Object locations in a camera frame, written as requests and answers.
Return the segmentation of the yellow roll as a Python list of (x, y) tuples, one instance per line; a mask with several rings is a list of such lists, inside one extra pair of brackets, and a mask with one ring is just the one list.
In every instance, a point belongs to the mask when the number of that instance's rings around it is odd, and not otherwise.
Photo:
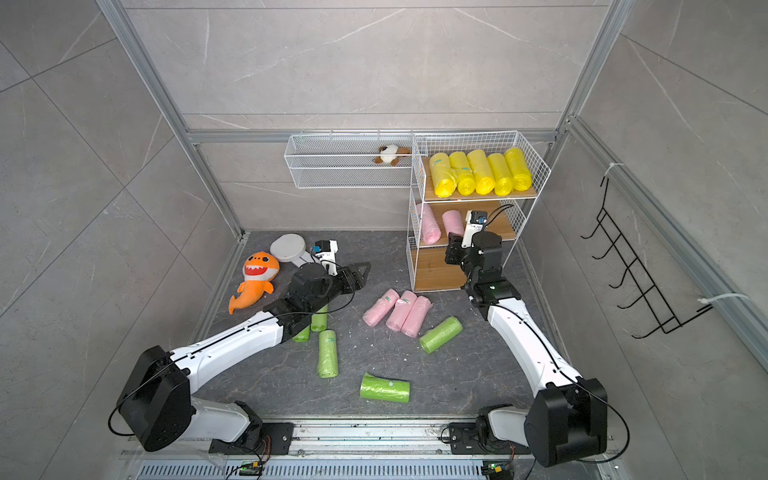
[(459, 194), (472, 195), (475, 192), (476, 182), (467, 155), (456, 151), (449, 155), (449, 161), (456, 176), (456, 188)]
[(488, 195), (495, 188), (495, 177), (485, 152), (480, 149), (472, 150), (467, 154), (467, 158), (474, 175), (476, 193)]
[(533, 176), (523, 150), (517, 147), (510, 148), (504, 153), (504, 158), (511, 173), (513, 189), (515, 191), (530, 189), (533, 185)]
[(437, 198), (448, 198), (456, 189), (456, 176), (450, 164), (449, 156), (444, 152), (434, 154), (429, 159), (429, 170), (434, 194)]

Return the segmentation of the yellow roll horizontal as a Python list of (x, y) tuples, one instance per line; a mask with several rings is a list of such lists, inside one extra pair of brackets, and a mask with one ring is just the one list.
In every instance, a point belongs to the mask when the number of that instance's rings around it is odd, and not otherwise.
[(508, 196), (513, 191), (514, 182), (504, 155), (492, 153), (487, 160), (495, 181), (494, 193), (500, 197)]

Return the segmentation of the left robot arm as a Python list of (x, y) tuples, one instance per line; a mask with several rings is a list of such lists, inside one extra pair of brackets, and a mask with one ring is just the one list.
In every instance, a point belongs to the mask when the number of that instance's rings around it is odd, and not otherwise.
[(195, 392), (239, 362), (295, 337), (322, 307), (361, 290), (370, 268), (368, 262), (353, 263), (330, 274), (322, 263), (305, 264), (279, 299), (242, 323), (173, 351), (160, 346), (145, 350), (116, 401), (115, 413), (147, 452), (191, 439), (210, 440), (212, 453), (256, 452), (268, 441), (253, 409), (242, 401), (199, 399)]

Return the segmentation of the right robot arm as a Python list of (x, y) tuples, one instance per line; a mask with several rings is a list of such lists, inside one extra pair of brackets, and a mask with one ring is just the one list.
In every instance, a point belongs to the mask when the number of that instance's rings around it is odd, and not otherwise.
[(502, 337), (525, 374), (529, 409), (498, 406), (480, 414), (488, 437), (529, 448), (544, 467), (602, 454), (608, 441), (607, 392), (560, 355), (532, 320), (518, 290), (504, 276), (502, 239), (481, 230), (470, 244), (451, 233), (445, 262), (466, 276), (470, 303)]

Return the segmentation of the pink roll top angled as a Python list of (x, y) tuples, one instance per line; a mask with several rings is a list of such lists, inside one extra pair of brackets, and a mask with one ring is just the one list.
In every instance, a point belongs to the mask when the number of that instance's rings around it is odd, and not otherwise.
[(448, 210), (442, 214), (443, 226), (447, 236), (464, 236), (464, 217), (458, 210)]

